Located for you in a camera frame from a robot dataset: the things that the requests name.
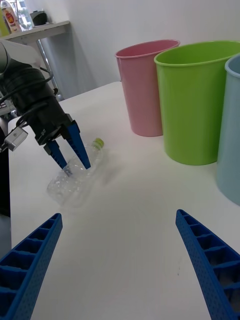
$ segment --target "white wall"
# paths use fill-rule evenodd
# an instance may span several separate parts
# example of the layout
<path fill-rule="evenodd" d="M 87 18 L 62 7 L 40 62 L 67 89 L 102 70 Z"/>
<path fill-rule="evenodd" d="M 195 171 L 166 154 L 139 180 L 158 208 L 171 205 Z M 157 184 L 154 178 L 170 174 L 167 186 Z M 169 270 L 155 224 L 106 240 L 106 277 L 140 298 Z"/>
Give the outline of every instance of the white wall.
<path fill-rule="evenodd" d="M 26 0 L 26 3 L 33 1 L 47 8 L 54 21 L 67 18 L 72 24 L 76 61 L 70 63 L 76 72 L 76 94 L 119 80 L 114 54 L 126 46 L 166 38 L 178 39 L 182 44 L 240 39 L 239 0 Z"/>

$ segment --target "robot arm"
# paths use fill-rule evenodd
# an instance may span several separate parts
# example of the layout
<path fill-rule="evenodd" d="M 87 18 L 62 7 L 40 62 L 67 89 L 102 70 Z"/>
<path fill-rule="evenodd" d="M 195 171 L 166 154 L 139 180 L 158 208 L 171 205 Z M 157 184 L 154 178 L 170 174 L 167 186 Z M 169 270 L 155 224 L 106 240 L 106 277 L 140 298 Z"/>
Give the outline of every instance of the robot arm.
<path fill-rule="evenodd" d="M 90 162 L 80 137 L 77 123 L 63 111 L 53 91 L 40 71 L 40 58 L 34 48 L 0 40 L 0 91 L 4 97 L 0 103 L 11 98 L 17 113 L 21 115 L 16 128 L 0 146 L 14 151 L 27 137 L 23 129 L 30 126 L 35 139 L 63 169 L 65 161 L 56 138 L 62 136 L 70 144 L 86 169 Z"/>

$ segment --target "clear plastic bottle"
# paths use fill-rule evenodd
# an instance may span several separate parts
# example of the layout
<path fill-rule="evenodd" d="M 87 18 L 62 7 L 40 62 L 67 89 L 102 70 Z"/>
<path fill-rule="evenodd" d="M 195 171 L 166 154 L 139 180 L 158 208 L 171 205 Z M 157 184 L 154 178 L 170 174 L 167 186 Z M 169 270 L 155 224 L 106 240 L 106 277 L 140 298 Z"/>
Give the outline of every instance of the clear plastic bottle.
<path fill-rule="evenodd" d="M 47 186 L 48 195 L 61 206 L 77 207 L 90 192 L 91 177 L 103 158 L 104 142 L 96 138 L 92 144 L 84 146 L 91 167 L 86 170 L 79 158 L 74 156 Z"/>

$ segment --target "plastic bin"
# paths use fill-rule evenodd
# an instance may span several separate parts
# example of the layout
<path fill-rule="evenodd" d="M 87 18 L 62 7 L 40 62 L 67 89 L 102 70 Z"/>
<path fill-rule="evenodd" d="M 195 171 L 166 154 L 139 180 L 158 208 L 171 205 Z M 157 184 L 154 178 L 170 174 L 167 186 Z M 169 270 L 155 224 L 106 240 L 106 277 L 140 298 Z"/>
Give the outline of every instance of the plastic bin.
<path fill-rule="evenodd" d="M 225 64 L 227 71 L 217 158 L 217 185 L 240 205 L 240 55 Z"/>
<path fill-rule="evenodd" d="M 155 137 L 163 134 L 154 57 L 179 44 L 177 40 L 151 41 L 115 54 L 131 129 L 137 135 Z"/>
<path fill-rule="evenodd" d="M 224 65 L 240 52 L 238 41 L 188 44 L 158 54 L 165 151 L 186 165 L 217 160 L 224 104 Z"/>

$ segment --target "blue textured gripper pad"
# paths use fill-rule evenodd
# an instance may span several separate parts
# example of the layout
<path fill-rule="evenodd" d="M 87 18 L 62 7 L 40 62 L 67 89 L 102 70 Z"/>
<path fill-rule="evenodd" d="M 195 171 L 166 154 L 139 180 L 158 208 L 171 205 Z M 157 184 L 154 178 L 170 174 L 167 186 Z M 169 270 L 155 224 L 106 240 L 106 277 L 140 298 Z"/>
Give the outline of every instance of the blue textured gripper pad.
<path fill-rule="evenodd" d="M 55 140 L 50 141 L 47 143 L 47 146 L 51 151 L 51 154 L 50 154 L 51 157 L 56 161 L 59 167 L 63 169 L 67 165 L 67 162 L 64 159 L 64 156 L 60 151 L 59 145 L 57 144 L 57 142 Z"/>
<path fill-rule="evenodd" d="M 56 213 L 0 260 L 0 319 L 29 320 L 63 228 Z"/>
<path fill-rule="evenodd" d="M 240 320 L 240 255 L 183 210 L 176 226 L 212 320 Z"/>
<path fill-rule="evenodd" d="M 76 124 L 72 124 L 67 127 L 67 130 L 71 137 L 70 139 L 67 139 L 67 142 L 70 144 L 71 148 L 74 150 L 84 167 L 86 169 L 89 169 L 91 167 L 91 164 L 83 141 L 80 137 L 78 126 Z"/>

